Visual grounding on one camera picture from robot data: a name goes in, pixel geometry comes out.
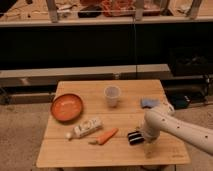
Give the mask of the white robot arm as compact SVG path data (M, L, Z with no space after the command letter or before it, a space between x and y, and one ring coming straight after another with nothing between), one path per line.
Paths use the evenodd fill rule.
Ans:
M181 121L173 117L174 113L169 103L148 109L140 128L144 139L151 143L163 131L213 156L213 130Z

